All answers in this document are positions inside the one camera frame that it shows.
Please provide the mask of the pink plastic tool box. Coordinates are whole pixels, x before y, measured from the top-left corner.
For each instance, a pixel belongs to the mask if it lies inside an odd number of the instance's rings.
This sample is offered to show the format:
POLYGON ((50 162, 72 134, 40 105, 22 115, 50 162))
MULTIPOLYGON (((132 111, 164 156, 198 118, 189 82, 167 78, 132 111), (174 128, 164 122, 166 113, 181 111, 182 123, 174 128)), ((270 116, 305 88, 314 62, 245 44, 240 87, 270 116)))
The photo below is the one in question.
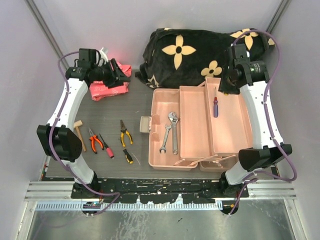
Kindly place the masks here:
POLYGON ((148 163, 156 170, 224 172, 239 160, 241 149, 253 146, 253 134, 245 101, 241 95, 218 92, 220 79, 207 78, 199 86, 178 89, 158 88, 153 92, 148 163), (213 116, 214 92, 217 89, 218 117, 213 116), (173 154, 172 128, 166 153, 160 153, 165 125, 175 112, 178 154, 173 154))

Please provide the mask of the silver adjustable wrench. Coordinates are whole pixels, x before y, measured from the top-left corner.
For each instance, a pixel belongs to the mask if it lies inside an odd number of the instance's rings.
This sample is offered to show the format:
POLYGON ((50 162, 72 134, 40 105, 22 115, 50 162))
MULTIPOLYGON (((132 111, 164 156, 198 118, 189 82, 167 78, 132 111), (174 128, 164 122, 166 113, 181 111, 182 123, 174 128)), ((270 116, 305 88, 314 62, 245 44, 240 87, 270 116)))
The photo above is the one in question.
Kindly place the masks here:
POLYGON ((179 118, 177 114, 172 111, 168 114, 168 118, 171 122, 172 126, 172 153, 174 155, 178 154, 178 133, 177 133, 177 123, 179 122, 179 118))

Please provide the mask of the blue handled screwdriver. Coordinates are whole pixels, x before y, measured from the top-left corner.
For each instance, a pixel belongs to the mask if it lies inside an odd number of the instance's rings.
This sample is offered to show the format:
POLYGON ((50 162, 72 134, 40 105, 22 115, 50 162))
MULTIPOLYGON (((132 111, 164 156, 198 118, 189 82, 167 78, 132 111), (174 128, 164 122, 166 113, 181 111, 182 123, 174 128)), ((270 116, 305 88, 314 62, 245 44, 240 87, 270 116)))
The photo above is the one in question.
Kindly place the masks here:
POLYGON ((213 100, 213 117, 217 118, 219 116, 219 106, 217 97, 217 88, 214 88, 214 100, 213 100))

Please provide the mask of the silver combination spanner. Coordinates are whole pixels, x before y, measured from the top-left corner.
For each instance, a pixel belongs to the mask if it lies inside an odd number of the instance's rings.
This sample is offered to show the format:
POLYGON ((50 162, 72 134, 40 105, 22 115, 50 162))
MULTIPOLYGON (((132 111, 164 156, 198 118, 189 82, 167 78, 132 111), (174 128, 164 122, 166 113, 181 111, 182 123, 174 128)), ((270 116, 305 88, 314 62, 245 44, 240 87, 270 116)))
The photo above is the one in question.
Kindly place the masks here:
POLYGON ((167 144, 167 141, 168 141, 168 136, 169 136, 169 132, 172 128, 172 125, 165 125, 165 133, 164 133, 164 138, 163 138, 163 142, 162 142, 162 146, 161 148, 159 149, 159 152, 160 153, 166 153, 167 149, 166 149, 166 144, 167 144))

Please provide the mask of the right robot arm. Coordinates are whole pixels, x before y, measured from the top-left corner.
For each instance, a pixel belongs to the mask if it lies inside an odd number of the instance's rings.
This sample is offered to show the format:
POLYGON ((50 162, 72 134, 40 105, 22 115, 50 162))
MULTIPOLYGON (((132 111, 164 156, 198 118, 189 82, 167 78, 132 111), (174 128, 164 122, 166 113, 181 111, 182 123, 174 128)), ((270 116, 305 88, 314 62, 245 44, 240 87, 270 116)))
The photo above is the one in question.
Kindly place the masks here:
POLYGON ((245 44, 232 44, 227 48, 218 90, 244 98, 253 146, 241 149, 238 162, 221 174, 219 191, 225 197, 231 197, 247 176, 280 162, 293 151, 277 130, 272 107, 268 104, 269 83, 266 64, 261 60, 251 61, 245 44))

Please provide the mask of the yellow handled pliers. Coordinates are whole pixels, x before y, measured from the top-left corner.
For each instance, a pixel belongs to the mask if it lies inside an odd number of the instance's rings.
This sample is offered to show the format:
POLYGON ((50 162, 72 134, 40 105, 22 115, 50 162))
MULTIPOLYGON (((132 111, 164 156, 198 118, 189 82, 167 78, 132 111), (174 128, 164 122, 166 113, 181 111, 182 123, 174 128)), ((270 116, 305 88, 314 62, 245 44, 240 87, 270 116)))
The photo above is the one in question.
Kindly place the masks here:
POLYGON ((122 119, 120 120, 120 132, 121 132, 121 134, 120 134, 120 142, 121 142, 121 145, 122 145, 123 148, 126 147, 125 140, 124 140, 125 135, 128 136, 131 145, 134 143, 133 142, 133 138, 132 138, 130 132, 128 131, 128 129, 126 128, 126 126, 125 126, 125 124, 124 124, 122 119))

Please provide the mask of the grey tool box latch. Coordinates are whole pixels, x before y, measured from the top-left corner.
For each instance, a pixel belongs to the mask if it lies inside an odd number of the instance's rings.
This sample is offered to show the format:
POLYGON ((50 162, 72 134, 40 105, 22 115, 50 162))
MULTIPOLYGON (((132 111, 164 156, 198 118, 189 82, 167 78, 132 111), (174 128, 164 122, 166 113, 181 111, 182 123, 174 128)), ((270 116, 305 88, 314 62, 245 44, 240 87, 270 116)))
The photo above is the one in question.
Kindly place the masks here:
POLYGON ((141 133, 149 133, 151 131, 151 120, 151 116, 141 116, 139 124, 139 131, 141 133))

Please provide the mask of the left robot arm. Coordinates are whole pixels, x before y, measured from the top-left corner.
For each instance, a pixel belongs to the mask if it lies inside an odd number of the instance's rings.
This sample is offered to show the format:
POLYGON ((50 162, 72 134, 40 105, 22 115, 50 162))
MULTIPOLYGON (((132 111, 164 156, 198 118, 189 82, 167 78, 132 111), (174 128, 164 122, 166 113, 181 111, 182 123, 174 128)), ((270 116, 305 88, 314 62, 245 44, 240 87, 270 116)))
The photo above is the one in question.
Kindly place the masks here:
POLYGON ((51 118, 39 125, 36 134, 45 154, 68 171, 88 198, 97 197, 101 190, 97 174, 82 156, 82 142, 74 133, 75 118, 90 86, 101 81, 107 88, 122 86, 130 79, 123 73, 108 50, 80 48, 73 66, 61 70, 64 88, 51 118))

